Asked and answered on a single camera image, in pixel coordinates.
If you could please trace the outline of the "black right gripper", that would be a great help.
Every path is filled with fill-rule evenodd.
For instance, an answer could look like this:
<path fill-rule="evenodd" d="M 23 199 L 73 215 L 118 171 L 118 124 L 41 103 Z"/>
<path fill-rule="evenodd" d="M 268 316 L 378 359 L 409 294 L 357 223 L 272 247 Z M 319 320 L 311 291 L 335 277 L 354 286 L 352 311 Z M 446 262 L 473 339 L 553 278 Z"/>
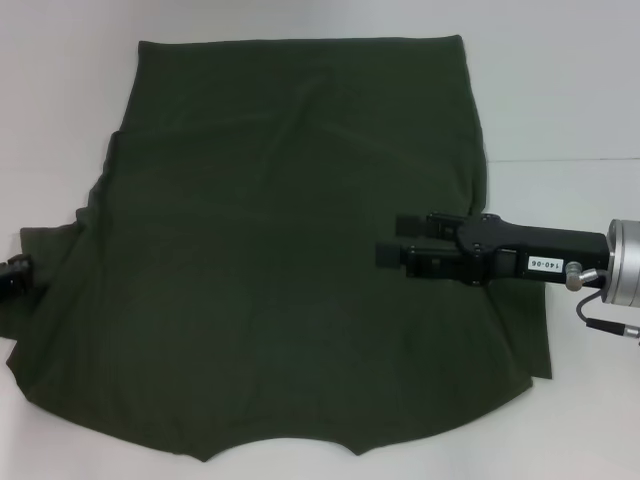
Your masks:
<path fill-rule="evenodd" d="M 407 278 L 453 280 L 480 286 L 497 279 L 566 282 L 571 262 L 584 270 L 608 268 L 608 241 L 602 233 L 523 226 L 497 215 L 470 217 L 443 213 L 398 215 L 395 235 L 455 238 L 457 250 L 377 244 L 377 267 L 403 269 Z"/>

